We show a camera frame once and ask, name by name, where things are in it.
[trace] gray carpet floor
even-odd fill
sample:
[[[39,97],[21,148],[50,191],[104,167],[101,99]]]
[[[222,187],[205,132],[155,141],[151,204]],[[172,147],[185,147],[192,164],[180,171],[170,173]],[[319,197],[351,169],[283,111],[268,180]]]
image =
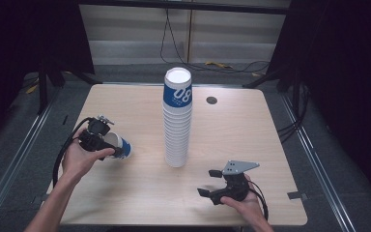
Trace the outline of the gray carpet floor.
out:
[[[96,76],[105,82],[159,83],[173,64],[95,66]],[[235,64],[243,69],[247,64]],[[252,70],[264,64],[254,64]],[[257,77],[249,72],[222,73],[195,71],[190,69],[194,84],[215,84],[240,88]],[[51,181],[51,170],[57,153],[72,131],[78,114],[91,86],[71,74],[59,96],[53,98],[54,87],[49,82],[49,98],[54,99],[52,109],[38,135],[27,159],[23,163],[8,195],[0,207],[0,231],[22,231],[32,219],[40,205],[34,202],[36,196],[46,192]],[[276,91],[277,80],[268,81],[258,87],[264,92],[272,119],[277,129],[291,124],[281,94]],[[0,127],[0,179],[12,161],[17,149],[31,128],[39,109],[39,91],[18,97],[7,112]],[[324,165],[333,186],[348,212],[356,231],[371,231],[371,186],[359,168],[342,150],[334,134],[329,133],[318,107],[310,100],[303,121],[319,158]],[[275,231],[344,231],[338,223],[327,197],[319,183],[311,163],[294,134],[283,148],[300,192],[306,193],[303,201],[308,222],[304,226],[274,227]],[[194,227],[114,227],[114,226],[61,226],[60,231],[233,231],[233,228]]]

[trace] human hand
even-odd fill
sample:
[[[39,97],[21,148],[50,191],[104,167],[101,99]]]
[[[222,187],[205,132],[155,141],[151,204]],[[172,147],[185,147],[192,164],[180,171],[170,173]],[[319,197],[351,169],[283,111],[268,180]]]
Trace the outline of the human hand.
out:
[[[254,189],[250,177],[245,174],[245,178],[248,180],[249,187]],[[264,218],[258,197],[252,191],[248,193],[243,201],[236,201],[228,196],[221,197],[220,201],[221,203],[237,210],[237,212],[243,216],[256,232],[273,231],[272,227]]]
[[[66,150],[62,161],[62,176],[68,176],[76,183],[89,172],[96,160],[110,156],[115,152],[112,148],[106,148],[95,152],[84,150],[80,146],[77,138],[84,130],[86,129],[80,129],[73,136],[73,141],[68,147],[68,150]]]

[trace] wooden table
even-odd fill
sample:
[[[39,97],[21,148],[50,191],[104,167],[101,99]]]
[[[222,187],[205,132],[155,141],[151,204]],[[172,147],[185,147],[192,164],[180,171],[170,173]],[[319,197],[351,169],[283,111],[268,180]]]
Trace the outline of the wooden table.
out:
[[[259,90],[193,88],[189,157],[185,166],[164,160],[162,86],[95,85],[78,122],[105,115],[111,131],[130,142],[126,160],[97,161],[71,196],[64,224],[244,225],[225,205],[200,197],[197,188],[222,189],[224,179],[209,176],[228,160],[256,161],[246,172],[265,194],[272,225],[303,225],[307,216],[275,126]],[[207,97],[217,98],[209,104]]]

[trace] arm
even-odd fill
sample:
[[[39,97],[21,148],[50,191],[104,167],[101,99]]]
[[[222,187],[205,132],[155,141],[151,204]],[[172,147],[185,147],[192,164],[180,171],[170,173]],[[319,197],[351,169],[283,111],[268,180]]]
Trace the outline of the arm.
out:
[[[83,130],[78,131],[73,138],[78,137]],[[74,139],[62,161],[63,175],[25,231],[57,231],[74,187],[89,172],[96,160],[113,153],[111,148],[87,152],[80,147],[78,140]]]
[[[248,181],[251,181],[249,176],[245,175],[245,177]],[[227,196],[221,197],[221,202],[236,209],[256,232],[273,231],[263,216],[258,197],[253,192],[250,191],[246,199],[241,202]]]

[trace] blue and white cup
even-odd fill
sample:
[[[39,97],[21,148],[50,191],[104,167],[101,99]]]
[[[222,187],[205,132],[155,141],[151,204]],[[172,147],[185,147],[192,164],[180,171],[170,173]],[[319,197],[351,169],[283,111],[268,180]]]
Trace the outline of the blue and white cup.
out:
[[[191,73],[183,68],[167,72],[164,79],[163,117],[165,160],[173,167],[186,164],[192,114]]]
[[[124,152],[119,156],[113,156],[118,159],[127,159],[131,155],[131,145],[125,141],[119,134],[115,132],[109,132],[104,137],[104,142],[109,143],[115,147],[123,148]]]

